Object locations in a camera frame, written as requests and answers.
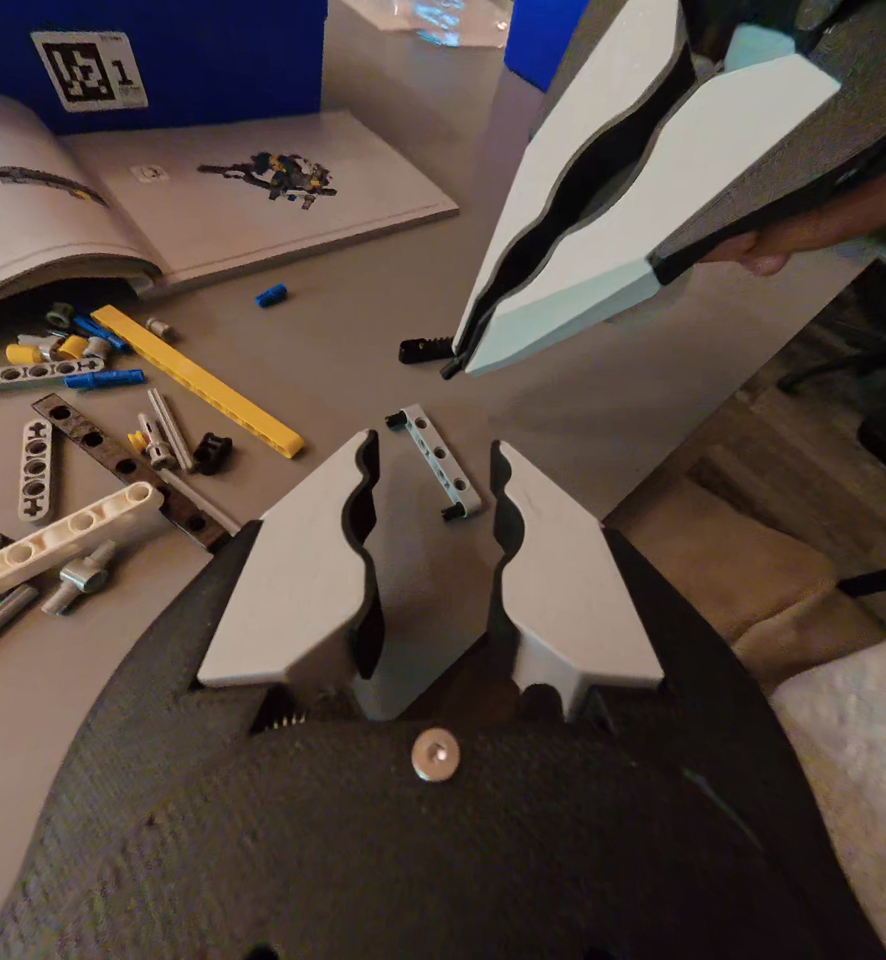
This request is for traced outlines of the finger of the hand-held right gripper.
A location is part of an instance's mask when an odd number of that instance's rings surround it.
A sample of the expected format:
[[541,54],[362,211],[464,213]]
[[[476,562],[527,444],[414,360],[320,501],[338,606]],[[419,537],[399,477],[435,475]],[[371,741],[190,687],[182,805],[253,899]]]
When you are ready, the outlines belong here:
[[589,2],[525,147],[453,335],[450,368],[497,370],[656,294],[641,186],[697,83],[677,1]]
[[[621,225],[629,223],[630,210],[645,214],[649,229],[643,237],[657,240],[649,264],[660,242],[839,87],[800,54],[783,54],[704,82],[696,80],[661,126],[641,185],[632,187],[630,199],[617,206]],[[491,371],[452,369],[449,362],[443,377]]]

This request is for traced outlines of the long grey lego axle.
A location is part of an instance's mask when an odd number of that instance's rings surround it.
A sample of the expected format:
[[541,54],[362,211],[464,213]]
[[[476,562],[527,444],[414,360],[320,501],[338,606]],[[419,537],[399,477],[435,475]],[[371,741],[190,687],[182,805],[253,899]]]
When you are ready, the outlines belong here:
[[172,470],[161,468],[157,471],[157,473],[163,481],[165,481],[169,486],[172,486],[174,490],[188,498],[199,510],[218,522],[230,535],[234,536],[241,531],[242,525],[240,523],[233,520],[231,516],[222,511],[213,502],[208,500],[198,491],[194,490]]

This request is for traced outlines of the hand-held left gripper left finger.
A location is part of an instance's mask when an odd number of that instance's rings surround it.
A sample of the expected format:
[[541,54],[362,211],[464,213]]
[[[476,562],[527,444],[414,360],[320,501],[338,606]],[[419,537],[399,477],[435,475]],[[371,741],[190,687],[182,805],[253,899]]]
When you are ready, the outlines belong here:
[[197,672],[206,688],[369,681],[386,620],[366,540],[377,523],[379,436],[353,435],[259,520]]

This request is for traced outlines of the clear plastic bag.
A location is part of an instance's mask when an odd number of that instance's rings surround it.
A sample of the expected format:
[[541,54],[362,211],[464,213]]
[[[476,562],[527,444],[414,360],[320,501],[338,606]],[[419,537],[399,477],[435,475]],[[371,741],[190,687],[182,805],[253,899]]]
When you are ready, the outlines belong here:
[[384,33],[411,34],[437,46],[503,50],[512,1],[343,1]]

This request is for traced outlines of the black white marker tag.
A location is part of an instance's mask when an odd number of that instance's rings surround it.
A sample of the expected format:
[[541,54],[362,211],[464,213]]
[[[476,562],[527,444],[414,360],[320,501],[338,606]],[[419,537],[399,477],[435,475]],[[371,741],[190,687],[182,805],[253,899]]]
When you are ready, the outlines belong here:
[[142,111],[149,96],[126,33],[34,30],[30,33],[68,114]]

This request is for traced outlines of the white lego beam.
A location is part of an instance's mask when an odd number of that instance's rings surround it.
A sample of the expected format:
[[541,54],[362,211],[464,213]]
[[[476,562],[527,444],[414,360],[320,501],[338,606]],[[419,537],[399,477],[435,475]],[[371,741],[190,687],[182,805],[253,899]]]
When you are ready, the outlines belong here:
[[163,506],[159,489],[137,482],[1,548],[0,596],[105,542],[145,539],[165,525]]

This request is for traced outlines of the thin grey lego axle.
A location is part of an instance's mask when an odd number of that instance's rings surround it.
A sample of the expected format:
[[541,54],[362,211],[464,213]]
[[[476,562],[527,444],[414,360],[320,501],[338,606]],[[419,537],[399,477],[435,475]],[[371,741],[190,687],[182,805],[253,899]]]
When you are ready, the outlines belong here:
[[155,388],[148,389],[147,395],[178,468],[185,474],[193,473],[196,467],[195,461],[170,404]]

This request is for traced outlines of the long blue lego axle pin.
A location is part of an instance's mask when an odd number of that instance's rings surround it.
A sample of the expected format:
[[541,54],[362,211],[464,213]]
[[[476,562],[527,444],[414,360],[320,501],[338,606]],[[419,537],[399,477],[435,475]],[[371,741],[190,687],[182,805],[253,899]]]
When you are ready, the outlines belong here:
[[77,373],[63,379],[65,389],[77,393],[143,386],[147,383],[145,373],[139,368]]

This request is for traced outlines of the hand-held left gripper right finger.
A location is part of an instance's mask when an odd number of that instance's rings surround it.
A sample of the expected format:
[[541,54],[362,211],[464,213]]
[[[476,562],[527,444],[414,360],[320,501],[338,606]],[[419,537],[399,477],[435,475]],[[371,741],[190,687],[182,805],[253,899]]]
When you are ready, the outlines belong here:
[[509,442],[490,450],[495,498],[488,639],[521,694],[546,689],[567,721],[591,690],[665,678],[605,529]]

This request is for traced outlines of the silver lego axle connector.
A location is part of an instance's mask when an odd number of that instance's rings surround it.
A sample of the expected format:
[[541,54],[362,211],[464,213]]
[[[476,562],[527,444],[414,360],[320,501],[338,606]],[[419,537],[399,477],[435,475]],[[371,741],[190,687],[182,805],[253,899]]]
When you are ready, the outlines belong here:
[[107,539],[88,555],[74,558],[60,571],[58,587],[40,606],[49,617],[64,615],[77,600],[100,591],[108,579],[110,562],[118,551],[118,545]]

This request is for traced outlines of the thin grey lego liftarm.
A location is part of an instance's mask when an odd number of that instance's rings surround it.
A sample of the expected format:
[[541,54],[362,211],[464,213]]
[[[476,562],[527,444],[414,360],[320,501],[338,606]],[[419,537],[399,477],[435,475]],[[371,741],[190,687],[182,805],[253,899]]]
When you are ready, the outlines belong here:
[[105,369],[101,358],[0,366],[0,395],[23,390],[52,391],[63,386],[68,377],[101,373]]
[[53,454],[53,425],[45,418],[32,418],[21,433],[17,518],[22,522],[43,526],[52,520]]

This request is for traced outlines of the light grey lego beam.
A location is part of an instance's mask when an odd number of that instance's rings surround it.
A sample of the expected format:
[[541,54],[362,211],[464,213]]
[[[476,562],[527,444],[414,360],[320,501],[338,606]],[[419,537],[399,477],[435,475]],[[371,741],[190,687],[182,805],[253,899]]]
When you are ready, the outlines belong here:
[[409,435],[449,499],[448,506],[440,511],[443,522],[467,520],[484,510],[484,501],[466,470],[420,405],[403,407],[387,415],[384,422],[389,430]]

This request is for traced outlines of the blue storage bin with tag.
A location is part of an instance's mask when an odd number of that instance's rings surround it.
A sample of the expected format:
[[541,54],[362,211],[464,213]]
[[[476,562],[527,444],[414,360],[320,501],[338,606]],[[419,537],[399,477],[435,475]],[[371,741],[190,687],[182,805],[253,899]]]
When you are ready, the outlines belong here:
[[[0,2],[0,95],[59,135],[314,114],[328,13],[325,1]],[[34,31],[125,33],[148,108],[67,113]]]

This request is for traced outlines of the grey yellow lego pin joiner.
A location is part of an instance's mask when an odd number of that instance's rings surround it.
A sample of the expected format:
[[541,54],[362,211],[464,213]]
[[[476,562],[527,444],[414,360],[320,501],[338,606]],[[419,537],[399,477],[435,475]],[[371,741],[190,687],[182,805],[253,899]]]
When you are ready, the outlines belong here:
[[138,427],[127,435],[129,446],[155,471],[172,471],[177,460],[165,433],[151,416],[139,413]]

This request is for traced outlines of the white fuzzy cloth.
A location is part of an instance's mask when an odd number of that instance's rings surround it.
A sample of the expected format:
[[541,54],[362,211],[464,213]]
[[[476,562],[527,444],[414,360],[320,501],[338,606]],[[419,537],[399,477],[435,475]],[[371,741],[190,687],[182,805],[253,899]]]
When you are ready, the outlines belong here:
[[886,947],[886,641],[786,680],[770,704]]

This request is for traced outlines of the open lego instruction booklet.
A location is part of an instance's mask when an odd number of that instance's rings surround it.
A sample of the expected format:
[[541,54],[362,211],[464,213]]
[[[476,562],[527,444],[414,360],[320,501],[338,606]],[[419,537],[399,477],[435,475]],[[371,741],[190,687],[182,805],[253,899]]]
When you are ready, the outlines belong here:
[[0,95],[0,302],[75,280],[164,296],[458,211],[347,111],[58,136]]

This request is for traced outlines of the person's right hand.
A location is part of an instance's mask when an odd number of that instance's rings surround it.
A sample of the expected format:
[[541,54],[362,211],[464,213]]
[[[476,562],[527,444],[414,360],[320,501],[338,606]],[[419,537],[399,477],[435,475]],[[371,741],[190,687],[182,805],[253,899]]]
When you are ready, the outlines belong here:
[[728,239],[700,262],[733,262],[765,278],[779,273],[796,254],[878,234],[886,234],[886,173],[819,208]]

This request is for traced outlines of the long black lego beam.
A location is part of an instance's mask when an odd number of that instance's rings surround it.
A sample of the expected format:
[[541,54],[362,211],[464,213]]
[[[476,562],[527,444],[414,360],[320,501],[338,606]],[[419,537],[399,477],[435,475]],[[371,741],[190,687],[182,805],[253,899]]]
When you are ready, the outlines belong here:
[[155,489],[161,495],[161,515],[210,554],[219,552],[232,538],[208,510],[177,490],[137,453],[124,447],[59,394],[46,394],[32,402],[31,408],[125,486],[144,483]]

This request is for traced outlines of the long yellow lego beam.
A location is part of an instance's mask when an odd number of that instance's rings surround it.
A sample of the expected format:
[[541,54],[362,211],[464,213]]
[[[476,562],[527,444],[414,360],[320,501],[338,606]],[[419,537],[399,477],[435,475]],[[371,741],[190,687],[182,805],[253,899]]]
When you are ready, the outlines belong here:
[[304,438],[232,389],[175,347],[140,326],[114,306],[96,309],[90,318],[127,343],[138,357],[208,403],[228,420],[260,439],[270,449],[293,459]]

